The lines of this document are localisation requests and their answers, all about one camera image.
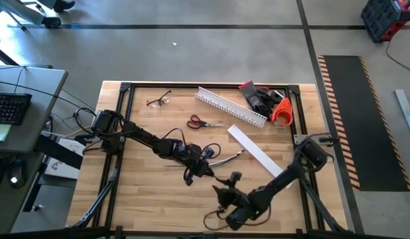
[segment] green sticky note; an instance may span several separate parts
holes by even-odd
[[[4,141],[8,132],[11,130],[12,125],[0,124],[0,141]]]

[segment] wooden tabletop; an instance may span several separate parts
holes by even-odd
[[[115,109],[120,84],[121,82],[114,81],[103,82],[97,110]],[[299,84],[299,86],[308,133],[325,132],[315,85]],[[207,89],[249,107],[239,90]],[[167,90],[172,90],[168,104],[157,110],[146,106],[147,100],[155,100]],[[262,129],[259,129],[195,99],[194,94],[197,91],[193,88],[136,88],[131,121],[158,137],[164,136],[175,127],[181,127],[188,143],[195,143],[201,147],[209,143],[219,143],[222,152],[218,159],[225,159],[242,149],[242,146],[227,132],[231,125],[236,124],[281,168],[284,169],[291,163],[293,144],[289,128],[279,129],[267,122]],[[190,129],[186,126],[186,121],[192,114],[197,114],[202,120],[210,123],[222,122],[225,127]],[[180,138],[180,134],[175,131],[170,137]],[[95,201],[104,161],[105,153],[99,151],[86,153],[72,199],[68,225],[77,222]],[[212,185],[218,187],[222,185],[213,178],[195,177],[192,186],[188,187],[182,178],[184,167],[173,167],[174,165],[177,165],[174,161],[160,159],[146,146],[127,140],[111,227],[123,226],[124,230],[157,232],[206,231],[202,223],[203,217],[208,212],[216,210],[218,206]],[[266,185],[273,178],[248,152],[214,169],[217,176],[221,178],[228,178],[233,171],[242,172],[243,177],[238,183],[238,188],[245,193],[258,186]],[[316,177],[322,202],[338,223],[346,228],[344,208],[333,163],[327,163]],[[101,225],[104,224],[107,201],[103,205]],[[295,181],[290,189],[277,194],[271,205],[272,214],[269,222],[260,226],[243,226],[238,232],[290,233],[295,232],[297,228],[305,229],[298,181]],[[314,210],[311,211],[312,223],[316,225]],[[264,220],[266,216],[267,213],[256,222]],[[226,222],[211,216],[207,224],[211,227],[219,227]]]

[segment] keyboard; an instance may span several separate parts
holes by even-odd
[[[0,123],[20,125],[30,101],[30,94],[0,92]]]

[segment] white plastic strip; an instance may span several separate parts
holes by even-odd
[[[202,87],[199,87],[196,98],[260,128],[264,126],[267,120],[267,117],[227,100],[209,90],[205,90]]]
[[[232,125],[227,131],[254,156],[274,177],[279,176],[283,170],[268,157],[252,140],[246,136],[236,125]]]

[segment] orange and black hazard stripe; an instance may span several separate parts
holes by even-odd
[[[403,172],[404,179],[405,179],[405,181],[407,182],[407,188],[410,190],[410,179],[409,179],[409,177],[407,176],[407,173],[405,172],[404,164],[403,164],[403,162],[402,162],[402,160],[401,160],[401,156],[399,155],[398,149],[397,149],[397,147],[395,146],[395,142],[394,142],[394,140],[393,140],[391,130],[389,130],[389,126],[388,126],[388,124],[386,123],[386,119],[385,119],[385,116],[383,115],[382,108],[381,108],[381,106],[380,106],[379,100],[377,99],[376,92],[375,92],[375,90],[374,90],[372,81],[370,80],[369,72],[367,71],[367,68],[366,68],[366,65],[364,64],[363,58],[362,58],[361,56],[359,56],[358,58],[360,59],[360,62],[362,63],[363,71],[364,71],[364,74],[366,75],[367,81],[369,82],[370,90],[372,91],[372,94],[373,94],[373,97],[374,97],[376,106],[377,106],[377,108],[378,108],[378,110],[379,110],[379,113],[380,113],[380,116],[381,116],[381,118],[382,118],[383,124],[385,125],[386,132],[388,133],[389,140],[391,141],[392,148],[393,148],[393,150],[394,150],[394,152],[395,152],[395,156],[396,156],[397,159],[398,159],[398,164],[399,164],[399,166],[401,167],[401,171]]]
[[[355,189],[360,190],[360,183],[358,182],[357,170],[354,165],[354,160],[352,158],[350,146],[348,144],[348,138],[346,137],[344,124],[342,123],[342,117],[339,112],[338,102],[336,101],[336,96],[333,91],[332,82],[330,81],[329,71],[327,70],[326,61],[324,60],[323,56],[318,57],[318,64],[320,65],[324,87],[326,88],[330,110],[332,111],[336,132],[338,133],[338,137],[340,140],[340,146],[342,148],[342,154],[344,156],[346,168],[348,170],[350,182]]]

